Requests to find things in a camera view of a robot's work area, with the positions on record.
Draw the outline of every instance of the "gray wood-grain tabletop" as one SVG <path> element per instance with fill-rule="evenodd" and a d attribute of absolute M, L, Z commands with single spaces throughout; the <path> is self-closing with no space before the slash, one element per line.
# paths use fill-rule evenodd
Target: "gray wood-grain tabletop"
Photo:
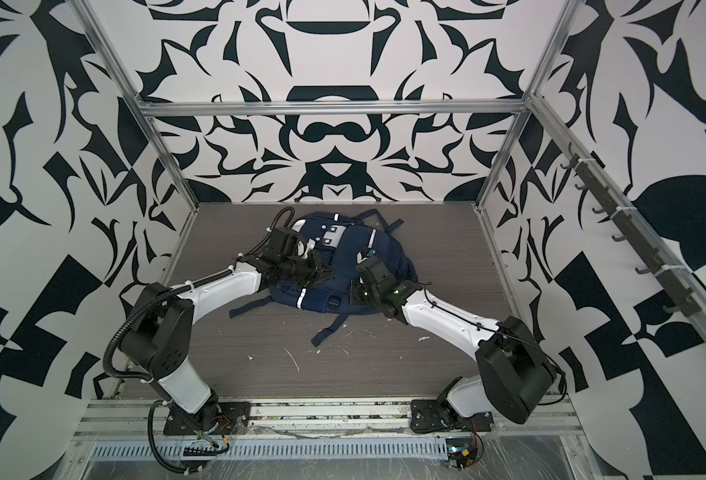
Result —
<path fill-rule="evenodd" d="M 370 206 L 296 204 L 295 220 L 312 211 L 355 215 Z M 421 282 L 444 301 L 504 320 L 500 283 L 471 205 L 381 204 Z M 172 283 L 223 270 L 265 235 L 280 205 L 204 204 L 172 275 Z M 367 224 L 375 225 L 372 217 Z M 271 303 L 236 318 L 233 302 L 196 323 L 190 359 L 220 395 L 251 398 L 436 395 L 457 376 L 478 373 L 475 360 L 430 332 L 382 315 L 352 316 L 319 348 L 315 333 L 335 316 Z M 155 398 L 149 387 L 127 381 L 121 398 Z"/>

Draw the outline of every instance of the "white reflective stripe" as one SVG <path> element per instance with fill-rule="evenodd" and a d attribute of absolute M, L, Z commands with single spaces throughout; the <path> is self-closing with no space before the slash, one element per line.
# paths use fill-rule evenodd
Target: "white reflective stripe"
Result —
<path fill-rule="evenodd" d="M 304 298 L 304 293 L 307 292 L 308 289 L 303 288 L 302 293 L 300 293 L 300 297 L 297 299 L 297 308 L 302 310 L 302 299 Z"/>

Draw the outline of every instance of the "navy blue backpack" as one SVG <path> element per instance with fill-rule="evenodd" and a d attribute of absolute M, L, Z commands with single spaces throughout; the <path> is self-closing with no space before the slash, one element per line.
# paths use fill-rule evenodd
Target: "navy blue backpack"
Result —
<path fill-rule="evenodd" d="M 373 215 L 377 216 L 383 230 L 364 225 L 364 220 Z M 391 235 L 403 222 L 398 219 L 388 224 L 377 210 L 367 210 L 352 217 L 327 212 L 313 212 L 302 216 L 292 228 L 315 242 L 314 249 L 321 260 L 334 271 L 334 276 L 307 289 L 300 288 L 300 285 L 292 280 L 281 280 L 277 285 L 270 287 L 270 296 L 231 310 L 230 318 L 270 302 L 313 312 L 337 313 L 337 319 L 311 340 L 314 346 L 319 346 L 326 337 L 342 326 L 348 316 L 378 312 L 374 306 L 350 304 L 350 282 L 359 278 L 356 267 L 366 257 L 377 255 L 399 282 L 417 281 L 414 264 L 406 257 L 398 240 Z"/>

